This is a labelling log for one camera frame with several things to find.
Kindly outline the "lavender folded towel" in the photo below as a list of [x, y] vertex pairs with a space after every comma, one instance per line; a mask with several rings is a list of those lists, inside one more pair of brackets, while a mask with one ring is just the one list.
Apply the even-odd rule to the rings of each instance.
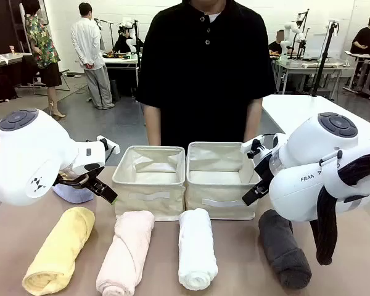
[[87, 188], [76, 189], [64, 184], [57, 184], [52, 190], [62, 199], [72, 204], [83, 204], [91, 201], [94, 194]]

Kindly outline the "person's left forearm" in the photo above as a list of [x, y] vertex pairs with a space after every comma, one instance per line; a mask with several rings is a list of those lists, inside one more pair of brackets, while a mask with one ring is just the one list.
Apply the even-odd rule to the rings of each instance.
[[261, 120], [262, 103], [262, 98], [255, 99], [247, 107], [244, 142], [247, 142], [258, 135], [257, 132]]

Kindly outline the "cream fabric storage bin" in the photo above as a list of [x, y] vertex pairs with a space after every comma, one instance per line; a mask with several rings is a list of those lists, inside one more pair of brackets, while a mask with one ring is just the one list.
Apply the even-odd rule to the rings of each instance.
[[187, 148], [185, 203], [214, 220], [252, 220], [257, 203], [242, 197], [261, 181], [240, 142], [192, 142]]
[[176, 221], [184, 211], [186, 155], [182, 147], [131, 146], [112, 176], [115, 213], [150, 211]]

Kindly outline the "person in black shirt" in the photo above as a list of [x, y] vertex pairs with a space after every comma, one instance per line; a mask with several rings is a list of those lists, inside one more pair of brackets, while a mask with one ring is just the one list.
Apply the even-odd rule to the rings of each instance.
[[244, 142], [247, 107], [276, 90], [260, 14], [236, 0], [182, 0], [147, 32], [137, 99], [160, 109], [161, 146]]

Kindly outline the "yellow towel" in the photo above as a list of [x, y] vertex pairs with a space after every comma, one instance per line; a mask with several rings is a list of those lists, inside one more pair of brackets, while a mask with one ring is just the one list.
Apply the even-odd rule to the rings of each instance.
[[53, 294], [66, 288], [94, 222], [94, 213], [85, 207], [66, 210], [28, 267], [22, 280], [23, 288], [33, 296]]

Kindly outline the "seated person in black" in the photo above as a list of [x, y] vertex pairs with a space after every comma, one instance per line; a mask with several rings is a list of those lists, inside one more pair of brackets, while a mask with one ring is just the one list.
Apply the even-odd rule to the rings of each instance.
[[118, 39], [112, 49], [113, 52], [122, 53], [122, 54], [131, 52], [131, 49], [127, 44], [127, 40], [131, 39], [129, 30], [125, 30], [125, 31], [119, 30], [118, 34], [119, 34]]

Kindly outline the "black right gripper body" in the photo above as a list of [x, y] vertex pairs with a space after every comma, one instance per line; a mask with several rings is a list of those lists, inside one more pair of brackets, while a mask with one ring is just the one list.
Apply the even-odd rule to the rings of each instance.
[[261, 150], [253, 157], [255, 172], [260, 178], [256, 184], [257, 187], [269, 187], [274, 175], [269, 167], [269, 161], [272, 156], [271, 150]]

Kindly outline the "large white table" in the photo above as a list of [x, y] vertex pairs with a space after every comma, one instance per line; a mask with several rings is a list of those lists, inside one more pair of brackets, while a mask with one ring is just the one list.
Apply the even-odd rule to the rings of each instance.
[[370, 139], [370, 123], [321, 96], [272, 94], [263, 98], [263, 109], [286, 134], [317, 113], [334, 112], [349, 118], [358, 128], [359, 142]]

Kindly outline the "white background work table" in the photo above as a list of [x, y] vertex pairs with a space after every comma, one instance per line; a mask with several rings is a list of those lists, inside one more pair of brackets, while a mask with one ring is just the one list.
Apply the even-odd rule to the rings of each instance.
[[103, 60], [109, 74], [114, 101], [122, 97], [136, 98], [141, 59], [137, 54], [104, 54]]

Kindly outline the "white towel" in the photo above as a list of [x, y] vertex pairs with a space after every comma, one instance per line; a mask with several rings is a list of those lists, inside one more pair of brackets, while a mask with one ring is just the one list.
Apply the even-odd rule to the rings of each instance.
[[204, 290], [218, 274], [212, 224], [203, 208], [179, 216], [179, 283], [187, 290]]

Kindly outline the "standing person in black tee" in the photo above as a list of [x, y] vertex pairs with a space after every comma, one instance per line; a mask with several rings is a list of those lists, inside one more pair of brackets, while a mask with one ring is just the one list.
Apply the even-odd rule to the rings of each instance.
[[362, 28], [352, 41], [352, 54], [370, 54], [370, 18], [367, 27]]

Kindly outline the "black microphone stand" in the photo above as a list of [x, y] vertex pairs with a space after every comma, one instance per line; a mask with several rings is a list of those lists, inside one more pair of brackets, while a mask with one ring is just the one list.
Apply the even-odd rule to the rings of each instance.
[[99, 19], [99, 18], [94, 18], [94, 21], [96, 25], [100, 29], [100, 34], [101, 34], [101, 50], [103, 52], [109, 52], [113, 49], [114, 47], [114, 40], [113, 40], [113, 22], [104, 20], [104, 19]]

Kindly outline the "person's right forearm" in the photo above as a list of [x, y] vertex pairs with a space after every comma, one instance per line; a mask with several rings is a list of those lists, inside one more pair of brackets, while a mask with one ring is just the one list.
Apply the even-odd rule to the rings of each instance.
[[148, 142], [151, 146], [161, 145], [161, 114], [160, 109], [144, 105], [144, 117]]

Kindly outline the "pink towel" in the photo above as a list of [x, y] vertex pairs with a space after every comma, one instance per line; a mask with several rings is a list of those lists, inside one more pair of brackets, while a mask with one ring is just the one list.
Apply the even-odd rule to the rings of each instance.
[[142, 279], [155, 216], [146, 210], [117, 216], [112, 243], [96, 279], [102, 296], [133, 296]]

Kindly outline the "black tripod stand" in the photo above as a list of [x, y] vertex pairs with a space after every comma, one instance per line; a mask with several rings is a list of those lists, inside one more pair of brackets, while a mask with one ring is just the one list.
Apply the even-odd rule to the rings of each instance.
[[135, 34], [135, 48], [136, 48], [136, 55], [138, 58], [138, 65], [141, 63], [141, 40], [139, 39], [139, 26], [138, 21], [134, 20], [133, 22], [134, 34]]

